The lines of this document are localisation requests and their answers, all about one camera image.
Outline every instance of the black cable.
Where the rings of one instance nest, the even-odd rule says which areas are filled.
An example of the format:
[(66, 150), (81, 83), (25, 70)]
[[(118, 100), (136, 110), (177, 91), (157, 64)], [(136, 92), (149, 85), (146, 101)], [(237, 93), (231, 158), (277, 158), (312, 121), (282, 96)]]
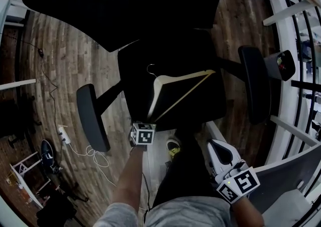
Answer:
[[(311, 56), (312, 56), (312, 71), (313, 71), (312, 83), (315, 85), (316, 84), (316, 59), (315, 59), (315, 48), (314, 48), (314, 44), (313, 44), (313, 35), (312, 35), (311, 26), (310, 26), (310, 22), (309, 22), (308, 15), (307, 15), (306, 11), (303, 11), (303, 16), (304, 16), (307, 32), (309, 35), (309, 43), (310, 43)], [(307, 134), (309, 134), (310, 127), (311, 127), (314, 103), (315, 103), (315, 90), (312, 90), (312, 99), (311, 99), (311, 105), (310, 105), (310, 110), (309, 110), (309, 117), (308, 117), (308, 121), (307, 121), (306, 128), (305, 128), (305, 132)], [(305, 146), (305, 142), (302, 142), (300, 149), (299, 149), (299, 153), (301, 153), (303, 151), (304, 146)]]
[[(54, 123), (55, 123), (55, 128), (57, 128), (57, 123), (56, 123), (56, 100), (55, 100), (55, 97), (52, 95), (52, 93), (58, 89), (58, 86), (55, 85), (55, 84), (51, 81), (51, 79), (46, 75), (46, 73), (45, 73), (45, 71), (44, 71), (44, 69), (43, 69), (43, 58), (42, 58), (42, 57), (43, 57), (43, 50), (42, 50), (41, 48), (33, 45), (32, 43), (26, 42), (26, 41), (24, 41), (24, 40), (19, 40), (19, 39), (15, 38), (15, 37), (8, 36), (8, 35), (6, 35), (6, 34), (4, 34), (4, 33), (0, 33), (0, 35), (3, 35), (3, 36), (5, 36), (5, 37), (9, 37), (9, 38), (14, 39), (14, 40), (16, 40), (16, 41), (20, 41), (20, 42), (25, 43), (25, 44), (27, 44), (27, 45), (31, 45), (31, 46), (33, 46), (34, 48), (38, 49), (38, 53), (39, 53), (39, 55), (40, 55), (40, 57), (41, 57), (41, 71), (42, 71), (42, 73), (44, 74), (44, 76), (48, 79), (48, 81), (50, 82), (50, 84), (52, 84), (52, 85), (55, 87), (55, 88), (49, 93), (49, 95), (50, 95), (50, 97), (51, 97), (51, 98), (53, 99), (53, 101), (54, 101)], [(61, 142), (59, 165), (60, 165), (61, 160), (62, 160), (62, 147), (63, 147), (63, 143)]]
[(18, 40), (17, 38), (8, 36), (8, 35), (6, 35), (6, 34), (4, 34), (4, 33), (0, 33), (0, 35), (3, 35), (3, 36), (5, 36), (5, 37), (9, 37), (9, 38), (14, 39), (14, 40), (16, 40), (16, 41), (23, 42), (23, 43), (25, 43), (25, 44), (27, 44), (27, 45), (31, 45), (31, 46), (35, 47), (36, 49), (40, 50), (39, 47), (37, 47), (37, 46), (35, 46), (35, 45), (31, 44), (31, 43), (25, 42), (24, 40)]
[(148, 184), (147, 184), (146, 177), (145, 177), (145, 175), (144, 175), (144, 173), (143, 173), (143, 172), (142, 172), (142, 175), (143, 175), (143, 177), (144, 177), (145, 184), (146, 184), (146, 189), (147, 189), (147, 210), (146, 210), (146, 212), (145, 212), (145, 214), (144, 214), (144, 216), (143, 216), (144, 223), (145, 223), (146, 215), (147, 215), (147, 213), (148, 213), (148, 212), (149, 212), (149, 210), (150, 210), (150, 207), (149, 207), (150, 192), (149, 192), (149, 188), (148, 188)]
[[(51, 81), (51, 79), (46, 75), (46, 73), (45, 73), (45, 71), (44, 71), (44, 69), (43, 69), (43, 60), (41, 60), (41, 71), (42, 71), (42, 73), (44, 74), (44, 76), (48, 79), (48, 81), (50, 82), (50, 84), (54, 86), (54, 89), (51, 90), (51, 92), (49, 93), (49, 95), (50, 95), (50, 97), (51, 97), (51, 98), (53, 99), (53, 101), (54, 101), (54, 123), (55, 123), (55, 128), (57, 128), (57, 123), (56, 123), (56, 100), (55, 100), (55, 97), (52, 95), (52, 93), (58, 89), (58, 86), (55, 85), (55, 84)], [(59, 159), (58, 165), (60, 165), (61, 160), (62, 160), (62, 147), (63, 147), (63, 141), (61, 141), (61, 144), (60, 144), (60, 154), (59, 154), (59, 155), (60, 155), (60, 159)]]
[[(290, 0), (285, 0), (286, 4), (288, 7), (291, 6), (291, 1)], [(295, 15), (292, 16), (292, 20), (293, 20), (293, 24), (294, 24), (294, 29), (295, 29), (295, 33), (296, 33), (296, 40), (299, 44), (297, 51), (298, 51), (298, 58), (299, 58), (299, 66), (300, 66), (300, 81), (303, 81), (303, 58), (302, 58), (302, 48), (301, 48), (301, 38), (300, 38), (300, 32), (299, 32), (299, 28), (297, 25), (297, 21), (296, 21), (296, 17)], [(297, 127), (298, 123), (299, 123), (299, 118), (300, 118), (300, 112), (301, 112), (301, 106), (302, 106), (302, 94), (303, 94), (303, 89), (299, 88), (299, 93), (298, 93), (298, 101), (297, 101), (297, 108), (296, 108), (296, 114), (295, 114), (295, 121), (294, 121), (294, 126)], [(290, 138), (290, 142), (287, 146), (286, 152), (283, 156), (282, 159), (286, 159), (289, 156), (289, 153), (291, 151), (291, 147), (293, 145), (293, 141), (294, 141), (295, 136), (292, 134), (291, 138)]]

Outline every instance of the sneaker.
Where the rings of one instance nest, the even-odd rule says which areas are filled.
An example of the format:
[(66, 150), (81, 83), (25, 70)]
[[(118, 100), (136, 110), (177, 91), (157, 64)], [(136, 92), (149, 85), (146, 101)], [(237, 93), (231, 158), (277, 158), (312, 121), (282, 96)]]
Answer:
[(180, 144), (174, 139), (169, 139), (166, 142), (166, 146), (172, 158), (181, 151)]

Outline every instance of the leg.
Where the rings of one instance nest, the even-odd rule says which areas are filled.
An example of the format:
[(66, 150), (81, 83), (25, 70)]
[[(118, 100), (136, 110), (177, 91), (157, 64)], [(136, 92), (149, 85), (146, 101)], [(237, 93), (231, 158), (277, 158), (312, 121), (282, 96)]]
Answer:
[(159, 186), (153, 207), (183, 196), (216, 196), (201, 148), (192, 133), (176, 131), (181, 151), (173, 158)]

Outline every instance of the black seat cushion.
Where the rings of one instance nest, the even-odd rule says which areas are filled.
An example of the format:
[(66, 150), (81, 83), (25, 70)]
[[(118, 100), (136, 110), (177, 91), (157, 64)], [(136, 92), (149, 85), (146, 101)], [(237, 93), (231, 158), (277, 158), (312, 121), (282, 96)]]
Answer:
[(212, 74), (177, 106), (156, 122), (157, 130), (193, 125), (221, 118), (226, 98), (221, 71), (210, 35), (200, 30), (168, 30), (132, 43), (118, 54), (120, 78), (133, 121), (147, 121), (155, 76), (183, 76), (212, 69)]

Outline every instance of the electrical outlet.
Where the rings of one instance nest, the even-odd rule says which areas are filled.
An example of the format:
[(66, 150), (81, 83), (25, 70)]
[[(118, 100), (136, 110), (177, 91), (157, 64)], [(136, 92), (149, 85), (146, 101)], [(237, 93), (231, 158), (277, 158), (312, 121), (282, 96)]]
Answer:
[(61, 139), (66, 143), (66, 144), (69, 144), (71, 143), (70, 139), (69, 139), (69, 136), (65, 130), (65, 128), (63, 126), (60, 126), (58, 128), (59, 130), (59, 135), (61, 136)]

